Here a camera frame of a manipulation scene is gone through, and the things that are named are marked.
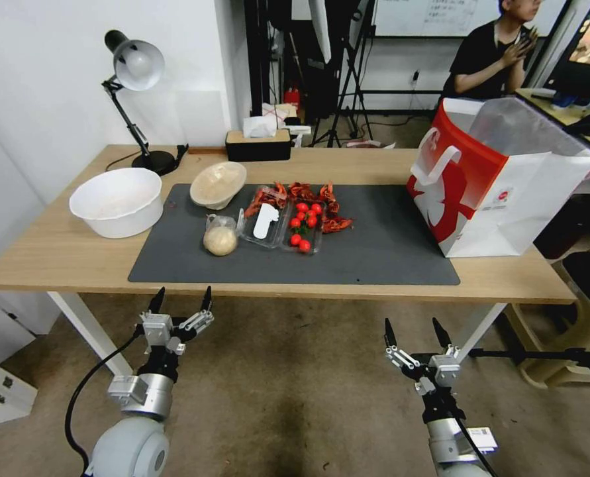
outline gray desk mat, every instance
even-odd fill
[[[130,282],[458,285],[403,185],[336,185],[341,214],[354,228],[324,235],[312,256],[269,250],[240,239],[230,255],[202,245],[207,210],[191,202],[190,184],[176,184],[164,213],[129,274]],[[246,185],[220,215],[237,219],[257,185]]]

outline lamp base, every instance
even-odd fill
[[[142,167],[149,170],[152,170],[159,176],[164,176],[175,170],[177,167],[177,163],[173,154],[165,151],[151,151],[149,152],[149,157],[151,157],[152,167],[147,167],[144,164],[144,157],[142,154],[134,159],[131,163],[132,167]]]

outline white plastic bowl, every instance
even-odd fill
[[[104,172],[81,184],[70,211],[98,235],[121,239],[144,232],[162,216],[159,175],[143,168]]]
[[[207,209],[224,209],[246,182],[246,168],[238,162],[218,162],[200,172],[191,184],[191,200]]]

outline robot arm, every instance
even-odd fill
[[[140,315],[142,324],[138,327],[142,327],[140,334],[148,344],[147,363],[133,376],[112,379],[107,393],[127,417],[107,429],[96,442],[85,476],[158,477],[164,469],[169,455],[164,421],[171,411],[178,357],[185,352],[186,343],[215,318],[211,313],[211,287],[200,311],[190,318],[160,313],[163,300],[164,288],[153,298],[149,310]]]
[[[446,332],[436,319],[434,327],[439,341],[446,347],[444,352],[410,355],[397,346],[392,326],[385,319],[385,357],[414,380],[415,390],[425,404],[422,420],[429,432],[429,449],[439,477],[491,477],[493,470],[489,470],[491,467],[481,451],[495,450],[497,444],[488,428],[482,428],[484,436],[488,433],[488,442],[476,446],[468,432],[475,429],[467,430],[462,425],[465,414],[451,393],[451,387],[460,375],[458,349],[449,343]]]

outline plastic bag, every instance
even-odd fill
[[[207,215],[207,230],[202,240],[204,248],[215,256],[230,254],[237,248],[237,224],[231,217]]]
[[[469,135],[504,156],[541,152],[581,156],[585,150],[580,142],[515,98],[485,101]]]

